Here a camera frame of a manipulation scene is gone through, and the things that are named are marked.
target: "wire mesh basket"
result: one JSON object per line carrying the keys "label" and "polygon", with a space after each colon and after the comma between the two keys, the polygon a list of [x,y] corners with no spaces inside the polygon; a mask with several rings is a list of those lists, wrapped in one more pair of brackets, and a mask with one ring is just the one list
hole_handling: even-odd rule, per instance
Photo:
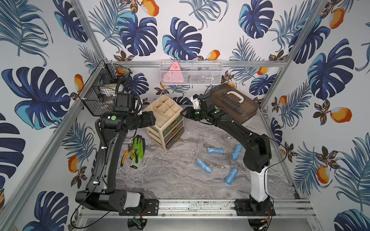
{"label": "wire mesh basket", "polygon": [[82,102],[93,116],[112,111],[114,92],[120,78],[130,77],[131,70],[118,64],[105,64]]}
{"label": "wire mesh basket", "polygon": [[[177,61],[180,71],[170,71]],[[165,85],[219,85],[223,73],[221,60],[161,60],[161,82]]]}

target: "pink triangular object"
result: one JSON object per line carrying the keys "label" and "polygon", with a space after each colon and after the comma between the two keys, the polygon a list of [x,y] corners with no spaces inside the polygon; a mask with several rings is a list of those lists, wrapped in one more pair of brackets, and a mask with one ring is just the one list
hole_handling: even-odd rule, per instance
{"label": "pink triangular object", "polygon": [[181,71],[179,62],[175,61],[169,71]]}
{"label": "pink triangular object", "polygon": [[168,72],[165,72],[163,77],[164,83],[181,83],[184,82],[184,77],[182,72],[172,72],[172,71],[181,71],[178,61],[175,61]]}

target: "white wire basket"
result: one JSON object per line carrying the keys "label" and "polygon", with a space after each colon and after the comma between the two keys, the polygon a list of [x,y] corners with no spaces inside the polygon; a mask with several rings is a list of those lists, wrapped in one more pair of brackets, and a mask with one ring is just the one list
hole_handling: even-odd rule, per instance
{"label": "white wire basket", "polygon": [[[174,62],[180,71],[169,71]],[[223,73],[221,60],[161,60],[161,82],[164,85],[219,85]]]}

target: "blue monstera leaf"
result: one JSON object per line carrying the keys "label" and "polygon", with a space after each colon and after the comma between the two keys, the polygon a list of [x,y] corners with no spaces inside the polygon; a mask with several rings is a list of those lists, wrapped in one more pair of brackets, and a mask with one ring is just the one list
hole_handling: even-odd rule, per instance
{"label": "blue monstera leaf", "polygon": [[335,231],[370,231],[370,219],[357,209],[338,213],[334,218]]}
{"label": "blue monstera leaf", "polygon": [[[324,26],[319,27],[320,23],[321,23],[321,18],[319,18],[316,21],[316,24],[313,26],[310,34],[308,34],[305,42],[303,43],[303,45],[299,49],[298,54],[294,58],[294,61],[296,62],[296,64],[305,63],[307,59],[310,59],[315,53],[315,51],[321,47],[324,41],[323,36],[325,36],[325,39],[327,39],[327,37],[329,36],[330,29]],[[296,43],[297,38],[303,29],[303,26],[304,24],[302,24],[298,28],[297,32],[292,37],[292,40],[289,43],[289,51],[293,48],[294,44]]]}
{"label": "blue monstera leaf", "polygon": [[239,15],[239,26],[251,38],[262,38],[272,24],[274,11],[262,10],[272,8],[270,1],[251,0],[249,6],[244,4]]}
{"label": "blue monstera leaf", "polygon": [[138,17],[131,12],[123,13],[117,18],[122,43],[134,56],[148,56],[155,51],[158,31],[149,23],[157,25],[155,18],[143,18],[138,24]]}
{"label": "blue monstera leaf", "polygon": [[68,197],[63,193],[54,191],[44,195],[46,191],[38,194],[35,204],[35,218],[39,221],[31,221],[24,226],[23,231],[64,231],[64,225],[68,219]]}
{"label": "blue monstera leaf", "polygon": [[130,78],[130,82],[132,84],[132,88],[134,92],[131,92],[129,86],[126,85],[125,91],[127,93],[131,93],[134,95],[142,95],[149,90],[149,84],[147,82],[147,78],[144,77],[143,73],[139,73],[134,75],[134,77]]}
{"label": "blue monstera leaf", "polygon": [[308,80],[312,93],[319,99],[325,100],[341,92],[344,86],[352,79],[353,74],[342,67],[353,69],[354,62],[349,57],[352,50],[348,40],[340,41],[330,52],[326,59],[324,53],[319,54],[308,68]]}
{"label": "blue monstera leaf", "polygon": [[21,67],[16,72],[22,86],[18,86],[14,81],[13,69],[5,70],[1,75],[14,94],[27,99],[16,105],[14,110],[17,115],[32,128],[42,129],[66,114],[65,109],[69,108],[71,99],[63,80],[58,78],[53,70],[44,74],[40,87],[39,78],[45,69],[34,67],[28,83],[29,70],[28,67]]}
{"label": "blue monstera leaf", "polygon": [[54,5],[59,10],[59,12],[54,12],[55,18],[57,18],[59,25],[66,35],[79,42],[85,43],[87,41],[87,35],[82,28],[80,20],[74,10],[71,10],[72,5],[68,1],[65,1],[63,6],[63,1],[64,0],[53,0]]}
{"label": "blue monstera leaf", "polygon": [[249,86],[249,93],[252,95],[263,95],[266,94],[271,87],[272,82],[275,80],[276,74],[271,75],[261,75],[254,80],[252,80]]}
{"label": "blue monstera leaf", "polygon": [[281,130],[281,126],[278,124],[277,120],[274,117],[271,120],[270,127],[271,127],[272,133],[275,136],[275,139],[280,144],[281,141],[283,140],[283,131]]}
{"label": "blue monstera leaf", "polygon": [[[5,163],[0,165],[0,173],[3,173],[11,178],[16,172],[17,168],[23,160],[23,150],[26,142],[24,139],[14,137],[19,135],[19,130],[10,123],[3,122],[5,117],[0,113],[0,133],[3,137],[0,138],[0,147],[6,151],[0,151],[0,162]],[[5,177],[0,176],[0,188],[5,184]],[[0,192],[0,209],[3,206]]]}
{"label": "blue monstera leaf", "polygon": [[192,60],[195,59],[202,48],[202,35],[189,34],[197,32],[195,27],[188,26],[185,21],[180,21],[177,29],[175,25],[179,18],[172,18],[171,34],[163,36],[163,50],[166,54],[178,60]]}

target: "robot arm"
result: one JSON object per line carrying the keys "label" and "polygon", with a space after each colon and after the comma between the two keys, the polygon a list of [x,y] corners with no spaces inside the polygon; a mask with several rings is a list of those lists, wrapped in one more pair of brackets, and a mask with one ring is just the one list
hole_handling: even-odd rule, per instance
{"label": "robot arm", "polygon": [[249,215],[262,214],[266,210],[274,214],[274,211],[270,210],[272,204],[265,190],[267,185],[265,171],[271,159],[268,136],[265,134],[258,135],[248,130],[237,121],[234,121],[222,108],[216,109],[209,94],[194,95],[191,97],[191,101],[193,102],[193,107],[187,107],[183,111],[183,113],[186,112],[183,116],[195,121],[207,120],[207,122],[233,136],[246,150],[243,162],[250,170],[252,191],[249,203],[246,203],[241,210],[249,212],[245,213]]}

